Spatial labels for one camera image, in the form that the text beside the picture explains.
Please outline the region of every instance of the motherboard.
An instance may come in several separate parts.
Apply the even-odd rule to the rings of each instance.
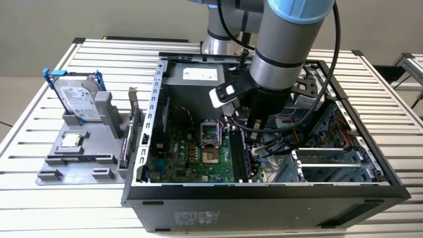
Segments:
[[[169,128],[168,154],[165,158],[152,161],[151,182],[160,183],[232,183],[233,176],[229,129],[212,122],[205,123],[204,130],[191,131],[176,126]],[[220,141],[215,146],[204,145],[208,141]],[[261,182],[259,164],[253,165],[253,182]]]

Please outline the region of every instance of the label sticker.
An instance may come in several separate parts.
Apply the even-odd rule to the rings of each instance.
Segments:
[[[215,225],[217,224],[219,211],[175,212],[176,224],[183,225]]]
[[[215,68],[184,68],[183,79],[217,81],[217,69],[215,69]]]
[[[63,95],[75,115],[85,121],[101,120],[89,91],[83,87],[61,87]]]

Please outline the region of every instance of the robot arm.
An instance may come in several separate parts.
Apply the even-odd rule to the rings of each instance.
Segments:
[[[235,8],[241,10],[240,6],[244,1],[204,0],[203,2],[217,3],[221,19],[223,10]],[[215,108],[221,109],[227,120],[239,127],[241,126],[235,121],[236,108],[248,107],[247,127],[241,128],[253,128],[259,132],[263,131],[268,116],[284,108],[335,0],[249,0],[245,2],[248,4],[244,4],[244,7],[253,5],[257,9],[259,3],[263,3],[264,9],[252,63],[249,68],[236,76],[236,79],[232,78],[211,91],[211,101]],[[231,16],[224,15],[224,19],[231,20]],[[223,21],[213,20],[212,23],[223,25]],[[227,33],[227,36],[232,35],[233,30],[239,30],[232,26],[233,22],[227,24],[228,30],[223,32]],[[320,100],[321,95],[323,93],[319,93],[316,101]]]
[[[335,0],[265,0],[251,65],[255,82],[271,90],[295,84]]]

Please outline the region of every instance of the blue plastic clip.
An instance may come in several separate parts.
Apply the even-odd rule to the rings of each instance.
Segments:
[[[107,91],[107,90],[105,90],[105,86],[104,86],[104,81],[103,81],[103,74],[100,73],[99,70],[96,70],[96,72],[93,73],[93,75],[97,77],[100,90],[101,90],[101,91]]]
[[[255,159],[255,161],[256,161],[256,162],[264,162],[264,163],[268,163],[268,162],[269,162],[269,160],[265,159],[265,158],[257,158],[257,159]]]
[[[64,107],[64,110],[65,110],[65,112],[67,112],[67,115],[69,115],[69,111],[68,111],[68,109],[67,109],[67,107],[65,107],[65,104],[64,104],[64,102],[63,102],[63,100],[61,100],[61,98],[60,98],[60,95],[59,95],[59,93],[57,93],[57,90],[56,90],[56,87],[55,87],[55,83],[53,83],[53,81],[55,81],[55,78],[53,78],[53,81],[52,81],[52,79],[51,79],[51,77],[52,77],[52,75],[51,74],[48,74],[48,72],[51,71],[51,69],[49,68],[44,68],[43,69],[43,77],[44,77],[44,79],[45,79],[45,81],[47,81],[47,83],[48,83],[48,86],[51,87],[51,89],[55,91],[55,93],[56,93],[56,96],[57,96],[57,98],[59,98],[59,101],[60,101],[60,103],[61,103],[61,106]]]

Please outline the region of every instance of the black bracket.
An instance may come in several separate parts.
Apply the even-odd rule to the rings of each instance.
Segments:
[[[312,75],[305,76],[304,79],[296,79],[296,84],[291,87],[291,92],[311,98],[317,96],[317,86]]]
[[[384,80],[388,82],[388,84],[396,81],[406,72],[406,70],[400,66],[373,65],[373,67],[377,70],[381,77],[384,78]]]

